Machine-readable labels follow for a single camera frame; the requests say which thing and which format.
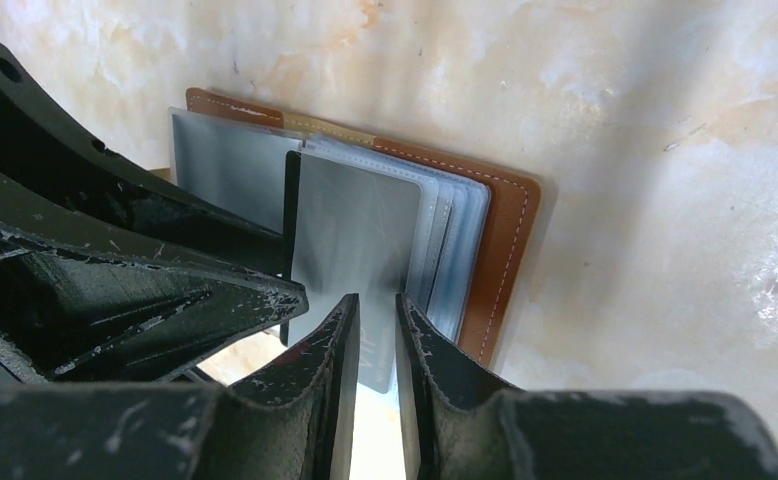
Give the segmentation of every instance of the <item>white marble surface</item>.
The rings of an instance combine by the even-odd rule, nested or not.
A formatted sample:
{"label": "white marble surface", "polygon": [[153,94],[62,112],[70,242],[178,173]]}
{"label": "white marble surface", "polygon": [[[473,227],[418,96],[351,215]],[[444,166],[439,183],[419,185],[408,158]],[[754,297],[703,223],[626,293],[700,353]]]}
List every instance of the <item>white marble surface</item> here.
{"label": "white marble surface", "polygon": [[204,86],[544,176],[500,373],[728,391],[778,439],[778,0],[0,1],[0,41],[146,167]]}

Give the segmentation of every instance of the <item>gray card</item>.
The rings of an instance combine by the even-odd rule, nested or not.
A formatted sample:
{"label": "gray card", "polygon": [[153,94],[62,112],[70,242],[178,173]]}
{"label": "gray card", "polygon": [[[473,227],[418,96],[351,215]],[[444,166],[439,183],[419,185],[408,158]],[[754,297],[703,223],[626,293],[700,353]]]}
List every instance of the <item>gray card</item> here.
{"label": "gray card", "polygon": [[311,332],[342,295],[360,294],[359,382],[389,391],[395,295],[405,290],[421,189],[411,181],[302,154],[292,280],[310,310],[289,322],[289,343]]}
{"label": "gray card", "polygon": [[301,140],[178,109],[171,110],[171,128],[177,185],[283,233],[286,152]]}

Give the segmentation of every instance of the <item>black plastic bracket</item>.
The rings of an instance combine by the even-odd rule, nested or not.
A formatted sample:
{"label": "black plastic bracket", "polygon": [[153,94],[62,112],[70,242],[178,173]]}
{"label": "black plastic bracket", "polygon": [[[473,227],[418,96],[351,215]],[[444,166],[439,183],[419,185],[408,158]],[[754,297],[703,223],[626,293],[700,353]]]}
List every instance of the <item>black plastic bracket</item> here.
{"label": "black plastic bracket", "polygon": [[175,378],[306,311],[291,257],[108,150],[0,44],[0,382]]}
{"label": "black plastic bracket", "polygon": [[443,337],[398,295],[408,478],[778,479],[747,405],[712,392],[525,392]]}
{"label": "black plastic bracket", "polygon": [[348,478],[358,305],[226,390],[0,386],[0,478]]}

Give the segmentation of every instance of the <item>card holder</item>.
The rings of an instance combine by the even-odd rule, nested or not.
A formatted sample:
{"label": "card holder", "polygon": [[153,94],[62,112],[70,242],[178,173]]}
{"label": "card holder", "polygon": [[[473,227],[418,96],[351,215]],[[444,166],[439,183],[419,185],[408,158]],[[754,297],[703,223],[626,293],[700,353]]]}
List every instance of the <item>card holder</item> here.
{"label": "card holder", "polygon": [[189,111],[293,132],[323,133],[438,170],[468,177],[491,192],[458,346],[489,365],[528,238],[542,202],[542,187],[530,175],[422,146],[284,112],[200,88],[186,91]]}
{"label": "card holder", "polygon": [[[460,209],[453,209],[455,185],[463,195],[468,185],[486,192],[485,187],[326,136],[250,126],[177,109],[171,114],[178,184],[221,208],[282,231],[291,240],[291,268],[285,278],[305,285],[312,308],[281,329],[286,344],[299,341],[315,327],[320,318],[313,318],[312,312],[325,311],[324,303],[335,302],[344,292],[359,291],[364,313],[361,381],[386,393],[395,388],[391,300],[398,291],[406,291],[426,305],[438,268],[454,274],[449,280],[444,280],[446,275],[440,277],[440,283],[451,285],[454,298],[449,301],[454,304],[433,309],[453,312],[451,318],[440,317],[441,327],[456,334],[470,268],[463,278],[456,277],[453,263],[457,255],[452,252],[457,242],[447,251],[443,247],[450,220],[456,232],[474,229],[468,225],[465,201]],[[303,178],[302,158],[308,162]],[[404,183],[415,185],[419,200],[409,203],[409,192],[393,194],[391,179],[396,180],[396,189],[406,188]],[[298,202],[301,196],[303,204]],[[403,222],[391,220],[399,213]],[[484,212],[476,214],[479,233]],[[410,219],[415,228],[404,233],[401,227],[409,225]],[[466,257],[474,258],[478,237]],[[405,253],[392,255],[393,242]],[[444,254],[447,257],[440,261]],[[387,275],[399,268],[406,278]]]}

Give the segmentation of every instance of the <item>leather wallet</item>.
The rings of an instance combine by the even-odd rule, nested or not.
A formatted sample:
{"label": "leather wallet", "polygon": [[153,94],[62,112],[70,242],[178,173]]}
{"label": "leather wallet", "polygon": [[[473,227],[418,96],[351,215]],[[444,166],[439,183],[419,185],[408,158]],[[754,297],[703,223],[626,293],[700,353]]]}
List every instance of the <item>leather wallet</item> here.
{"label": "leather wallet", "polygon": [[457,344],[482,365],[490,364],[507,302],[542,201],[542,188],[536,179],[503,167],[352,130],[200,88],[186,90],[186,106],[191,112],[229,120],[298,132],[322,133],[486,185],[491,192],[489,212]]}

